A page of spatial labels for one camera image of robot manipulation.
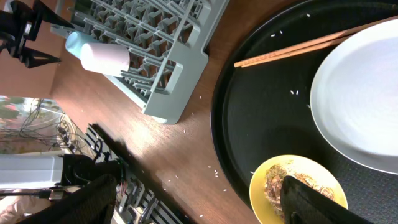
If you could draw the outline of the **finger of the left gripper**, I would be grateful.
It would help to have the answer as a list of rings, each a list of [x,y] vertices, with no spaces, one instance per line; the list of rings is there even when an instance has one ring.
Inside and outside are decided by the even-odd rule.
[[[11,1],[10,7],[10,12],[1,11],[1,49],[6,49],[27,68],[59,63],[59,58],[28,48],[25,43],[36,40],[43,21],[71,29],[73,25],[40,0],[34,1],[33,7],[22,1]]]

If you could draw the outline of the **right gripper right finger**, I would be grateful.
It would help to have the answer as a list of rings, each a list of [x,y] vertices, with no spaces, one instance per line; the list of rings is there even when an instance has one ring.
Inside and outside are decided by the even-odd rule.
[[[372,224],[292,176],[284,178],[280,202],[285,224]]]

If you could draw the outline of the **pink paper cup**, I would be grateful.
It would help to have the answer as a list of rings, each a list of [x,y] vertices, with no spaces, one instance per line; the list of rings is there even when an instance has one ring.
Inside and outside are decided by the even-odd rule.
[[[126,47],[116,44],[86,43],[81,48],[82,67],[91,72],[122,77],[130,67],[130,54]]]

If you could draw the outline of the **blue cup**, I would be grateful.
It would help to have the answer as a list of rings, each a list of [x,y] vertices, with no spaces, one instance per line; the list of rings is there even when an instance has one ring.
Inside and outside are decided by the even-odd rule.
[[[74,31],[66,39],[65,48],[76,58],[80,59],[81,48],[87,43],[99,43],[98,40],[92,38],[90,35]]]

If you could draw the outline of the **food scraps pile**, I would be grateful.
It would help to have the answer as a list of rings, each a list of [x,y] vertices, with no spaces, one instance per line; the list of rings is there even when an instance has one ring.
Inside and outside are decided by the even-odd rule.
[[[292,161],[273,165],[266,171],[264,193],[266,195],[266,199],[268,199],[269,203],[271,204],[274,213],[282,221],[284,221],[284,214],[280,202],[280,192],[282,190],[282,184],[286,176],[295,177],[297,180],[303,182],[305,185],[311,187],[332,201],[335,200],[335,193],[332,188],[320,185],[312,176],[296,171]]]

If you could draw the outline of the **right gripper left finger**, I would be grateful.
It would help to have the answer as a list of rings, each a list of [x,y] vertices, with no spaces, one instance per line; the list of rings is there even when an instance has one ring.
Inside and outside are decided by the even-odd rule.
[[[20,221],[20,224],[110,224],[116,203],[116,179],[102,175],[68,197]]]

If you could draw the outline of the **yellow bowl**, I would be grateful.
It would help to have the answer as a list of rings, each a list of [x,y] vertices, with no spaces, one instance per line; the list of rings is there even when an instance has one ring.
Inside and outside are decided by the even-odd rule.
[[[251,206],[260,223],[284,222],[280,196],[282,183],[287,176],[295,177],[342,207],[348,208],[341,185],[319,163],[297,155],[275,156],[256,169],[249,186]]]

